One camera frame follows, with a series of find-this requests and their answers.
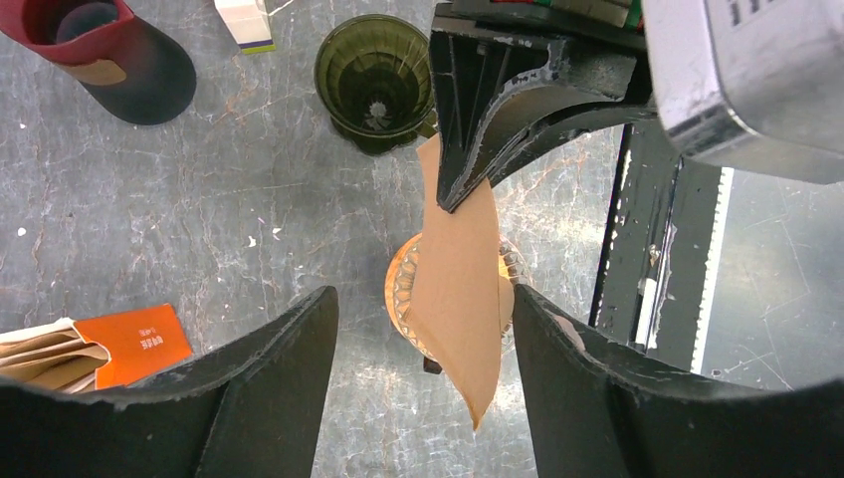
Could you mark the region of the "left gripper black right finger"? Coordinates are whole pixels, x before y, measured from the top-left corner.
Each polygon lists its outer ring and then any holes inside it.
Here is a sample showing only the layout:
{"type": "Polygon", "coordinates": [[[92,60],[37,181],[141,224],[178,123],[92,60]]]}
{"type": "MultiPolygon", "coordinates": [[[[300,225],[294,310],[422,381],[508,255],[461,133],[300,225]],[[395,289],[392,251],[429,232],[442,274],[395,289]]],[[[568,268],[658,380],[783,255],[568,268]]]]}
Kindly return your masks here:
{"type": "Polygon", "coordinates": [[[541,477],[839,477],[841,379],[774,392],[648,358],[526,285],[514,330],[541,477]]]}

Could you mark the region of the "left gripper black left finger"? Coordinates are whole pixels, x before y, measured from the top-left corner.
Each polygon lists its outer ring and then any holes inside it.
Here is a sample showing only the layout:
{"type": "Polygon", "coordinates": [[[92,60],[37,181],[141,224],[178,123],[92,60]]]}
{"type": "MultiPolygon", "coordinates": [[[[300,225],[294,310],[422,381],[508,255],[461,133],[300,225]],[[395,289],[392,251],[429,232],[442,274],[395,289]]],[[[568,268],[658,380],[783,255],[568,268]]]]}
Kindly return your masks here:
{"type": "Polygon", "coordinates": [[[200,358],[71,395],[1,382],[5,477],[307,477],[338,328],[332,286],[200,358]]]}

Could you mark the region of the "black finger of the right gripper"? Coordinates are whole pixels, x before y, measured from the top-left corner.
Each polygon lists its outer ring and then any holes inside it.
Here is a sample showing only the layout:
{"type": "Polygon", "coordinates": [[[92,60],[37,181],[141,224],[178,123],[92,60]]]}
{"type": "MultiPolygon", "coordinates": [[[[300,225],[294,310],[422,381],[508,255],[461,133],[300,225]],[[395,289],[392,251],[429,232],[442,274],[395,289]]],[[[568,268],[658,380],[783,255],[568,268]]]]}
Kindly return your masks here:
{"type": "Polygon", "coordinates": [[[655,116],[638,1],[445,1],[429,59],[448,212],[585,133],[655,116]]]}

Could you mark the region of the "orange coffee filter box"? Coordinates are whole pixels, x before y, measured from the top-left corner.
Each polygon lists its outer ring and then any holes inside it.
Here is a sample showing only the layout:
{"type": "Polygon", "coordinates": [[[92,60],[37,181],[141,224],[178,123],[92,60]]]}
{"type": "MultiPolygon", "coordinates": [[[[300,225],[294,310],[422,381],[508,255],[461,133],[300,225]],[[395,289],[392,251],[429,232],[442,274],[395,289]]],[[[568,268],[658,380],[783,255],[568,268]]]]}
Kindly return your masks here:
{"type": "Polygon", "coordinates": [[[64,393],[133,384],[192,356],[169,304],[1,335],[1,375],[64,393]]]}

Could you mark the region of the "brown paper coffee filter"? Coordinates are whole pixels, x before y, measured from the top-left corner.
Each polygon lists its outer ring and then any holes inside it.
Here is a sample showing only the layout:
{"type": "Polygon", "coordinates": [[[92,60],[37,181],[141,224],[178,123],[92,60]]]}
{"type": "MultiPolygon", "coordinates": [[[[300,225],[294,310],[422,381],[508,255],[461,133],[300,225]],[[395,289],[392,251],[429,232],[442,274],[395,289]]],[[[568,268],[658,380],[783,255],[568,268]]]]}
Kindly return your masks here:
{"type": "Polygon", "coordinates": [[[417,149],[424,218],[406,318],[478,428],[499,383],[503,324],[513,314],[514,287],[499,270],[499,221],[489,181],[455,212],[443,210],[436,200],[440,153],[438,135],[417,149]]]}

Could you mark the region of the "clear glass dripper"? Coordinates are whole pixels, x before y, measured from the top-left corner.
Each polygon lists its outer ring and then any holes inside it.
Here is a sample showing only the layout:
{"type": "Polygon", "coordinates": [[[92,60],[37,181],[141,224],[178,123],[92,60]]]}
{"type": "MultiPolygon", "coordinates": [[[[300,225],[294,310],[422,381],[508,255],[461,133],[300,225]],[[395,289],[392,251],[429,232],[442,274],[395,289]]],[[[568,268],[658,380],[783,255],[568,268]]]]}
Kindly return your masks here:
{"type": "MultiPolygon", "coordinates": [[[[410,305],[420,241],[421,234],[418,233],[409,239],[391,259],[384,283],[385,307],[393,327],[423,355],[424,368],[428,372],[437,373],[436,367],[439,364],[404,319],[404,314],[410,305]]],[[[499,273],[513,285],[532,284],[532,277],[523,254],[504,235],[500,236],[499,273]]]]}

